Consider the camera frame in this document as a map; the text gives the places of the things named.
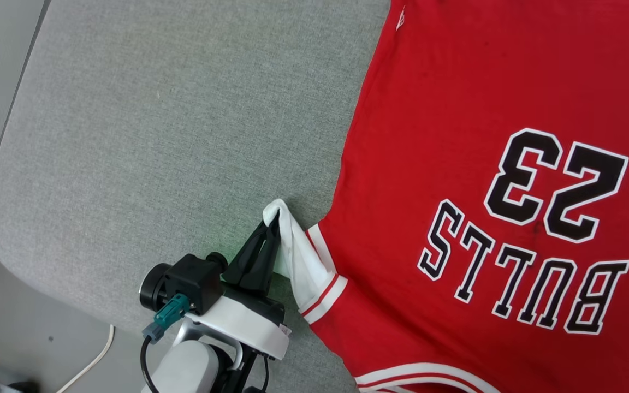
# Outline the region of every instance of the number 3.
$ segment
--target number 3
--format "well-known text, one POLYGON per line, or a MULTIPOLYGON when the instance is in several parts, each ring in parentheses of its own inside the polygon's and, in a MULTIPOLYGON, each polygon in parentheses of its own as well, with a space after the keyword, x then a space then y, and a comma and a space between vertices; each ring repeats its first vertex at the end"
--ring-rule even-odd
MULTIPOLYGON (((484 206, 491 216, 518 225, 534 221, 543 202, 527 194, 522 195, 520 201, 509 199, 513 187, 526 192, 531 190, 537 170, 523 165, 527 152, 538 154, 537 164, 557 169, 562 147, 554 135, 535 129, 522 129, 512 135, 499 163, 499 173, 484 199, 484 206)), ((574 142, 567 156, 564 174, 584 178, 584 174, 589 172, 594 178, 552 194, 543 217, 547 233, 572 243, 593 239, 599 222, 597 218, 580 215, 578 221, 573 221, 566 214, 616 194, 626 168, 627 157, 574 142)))

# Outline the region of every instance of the robotic arm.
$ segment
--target robotic arm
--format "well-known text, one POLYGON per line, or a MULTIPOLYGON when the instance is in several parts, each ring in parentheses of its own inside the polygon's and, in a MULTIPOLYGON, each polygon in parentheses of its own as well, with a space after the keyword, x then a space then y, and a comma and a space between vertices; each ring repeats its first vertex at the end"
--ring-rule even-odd
POLYGON ((143 331, 143 393, 265 393, 268 360, 282 360, 290 334, 283 324, 283 305, 266 297, 279 244, 275 219, 270 226, 262 222, 257 227, 229 266, 217 252, 205 260, 188 254, 173 266, 159 264, 147 274, 140 303, 157 314, 143 331), (179 320, 172 348, 150 376, 147 346, 179 320), (203 337, 234 348, 234 358, 199 341, 203 337), (258 356, 264 357, 264 387, 244 390, 258 356))

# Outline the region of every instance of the gray fabric surface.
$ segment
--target gray fabric surface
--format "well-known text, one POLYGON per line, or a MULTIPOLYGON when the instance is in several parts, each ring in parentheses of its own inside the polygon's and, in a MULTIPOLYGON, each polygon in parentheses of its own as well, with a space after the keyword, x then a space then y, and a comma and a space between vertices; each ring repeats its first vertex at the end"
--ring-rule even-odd
POLYGON ((388 6, 54 0, 0 148, 0 261, 139 332, 155 264, 232 257, 276 197, 315 223, 388 6))

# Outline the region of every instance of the cable connector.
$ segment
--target cable connector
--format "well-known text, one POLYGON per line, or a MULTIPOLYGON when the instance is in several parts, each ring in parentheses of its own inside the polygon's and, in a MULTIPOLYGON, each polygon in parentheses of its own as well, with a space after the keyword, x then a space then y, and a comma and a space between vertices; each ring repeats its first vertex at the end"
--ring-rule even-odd
POLYGON ((164 337, 164 333, 177 321, 180 321, 190 309, 190 301, 187 296, 176 294, 162 309, 155 314, 155 321, 148 324, 142 330, 142 335, 151 339, 150 343, 156 344, 164 337))

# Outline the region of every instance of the red jersey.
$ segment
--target red jersey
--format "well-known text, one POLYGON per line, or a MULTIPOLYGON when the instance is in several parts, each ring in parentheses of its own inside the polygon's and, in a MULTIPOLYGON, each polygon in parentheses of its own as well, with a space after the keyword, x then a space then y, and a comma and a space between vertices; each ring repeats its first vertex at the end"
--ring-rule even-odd
POLYGON ((361 391, 629 391, 629 0, 393 0, 309 237, 361 391))

